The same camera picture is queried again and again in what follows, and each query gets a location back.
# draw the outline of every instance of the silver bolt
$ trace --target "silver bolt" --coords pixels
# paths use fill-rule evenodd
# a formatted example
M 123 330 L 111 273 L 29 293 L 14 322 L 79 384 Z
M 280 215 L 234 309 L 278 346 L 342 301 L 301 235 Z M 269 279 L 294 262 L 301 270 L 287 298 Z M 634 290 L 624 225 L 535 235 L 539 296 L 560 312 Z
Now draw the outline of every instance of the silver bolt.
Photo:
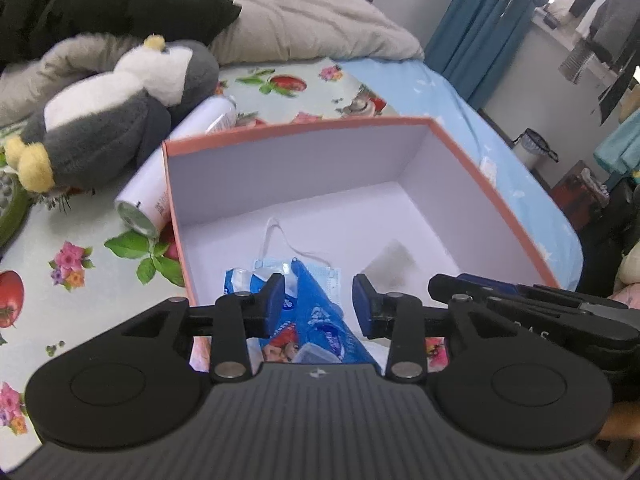
M 400 361 L 391 367 L 391 373 L 401 379 L 413 379 L 422 373 L 422 367 L 411 361 Z
M 451 297 L 451 299 L 454 301 L 461 301 L 462 303 L 464 303 L 465 301 L 471 301 L 473 298 L 468 294 L 454 294 Z
M 236 361 L 223 361 L 217 364 L 213 371 L 223 379 L 235 379 L 244 375 L 246 368 Z

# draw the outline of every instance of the mask ear loop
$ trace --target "mask ear loop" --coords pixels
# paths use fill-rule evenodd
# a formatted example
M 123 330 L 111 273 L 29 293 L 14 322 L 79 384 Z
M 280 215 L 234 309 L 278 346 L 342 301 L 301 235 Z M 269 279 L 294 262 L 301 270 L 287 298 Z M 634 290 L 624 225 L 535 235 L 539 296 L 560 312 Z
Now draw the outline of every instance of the mask ear loop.
M 260 247 L 260 252 L 258 252 L 258 260 L 263 260 L 267 255 L 267 250 L 269 248 L 269 242 L 271 241 L 271 233 L 274 229 L 279 229 L 282 233 L 282 237 L 284 238 L 284 243 L 287 244 L 289 249 L 298 254 L 299 256 L 304 256 L 305 258 L 309 258 L 311 260 L 315 260 L 316 262 L 320 262 L 327 267 L 331 267 L 331 263 L 320 256 L 317 256 L 315 253 L 307 253 L 305 251 L 299 251 L 294 246 L 289 243 L 287 240 L 287 235 L 284 233 L 284 229 L 280 225 L 280 220 L 276 217 L 271 217 L 267 220 L 267 224 L 264 227 L 264 237 L 262 238 L 262 246 Z

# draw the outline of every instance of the stuffed animal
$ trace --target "stuffed animal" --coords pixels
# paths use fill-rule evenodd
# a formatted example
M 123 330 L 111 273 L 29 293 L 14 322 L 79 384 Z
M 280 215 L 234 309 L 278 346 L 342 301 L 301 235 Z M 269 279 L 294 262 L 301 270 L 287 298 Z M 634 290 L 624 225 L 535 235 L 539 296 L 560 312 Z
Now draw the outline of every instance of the stuffed animal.
M 197 41 L 150 36 L 113 72 L 59 92 L 7 140 L 7 163 L 28 191 L 91 189 L 141 165 L 184 117 L 214 94 L 218 64 Z

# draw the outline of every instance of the curtain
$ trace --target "curtain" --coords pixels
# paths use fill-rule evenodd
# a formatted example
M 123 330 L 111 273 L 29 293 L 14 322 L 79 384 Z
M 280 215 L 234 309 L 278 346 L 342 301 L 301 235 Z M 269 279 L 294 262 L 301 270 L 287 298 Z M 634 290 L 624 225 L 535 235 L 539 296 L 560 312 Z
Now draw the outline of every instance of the curtain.
M 529 30 L 535 8 L 533 0 L 452 0 L 424 62 L 470 106 L 481 108 Z

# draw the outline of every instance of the light blue bed sheet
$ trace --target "light blue bed sheet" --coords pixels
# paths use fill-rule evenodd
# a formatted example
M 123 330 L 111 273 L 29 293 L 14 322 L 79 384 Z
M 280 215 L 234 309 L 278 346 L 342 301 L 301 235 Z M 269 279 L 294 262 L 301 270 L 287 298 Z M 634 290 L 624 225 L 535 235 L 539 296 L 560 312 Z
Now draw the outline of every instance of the light blue bed sheet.
M 341 61 L 340 65 L 399 114 L 434 117 L 478 166 L 484 158 L 494 162 L 498 192 L 560 285 L 575 290 L 582 272 L 582 248 L 571 224 L 505 142 L 446 79 L 417 60 L 358 59 Z

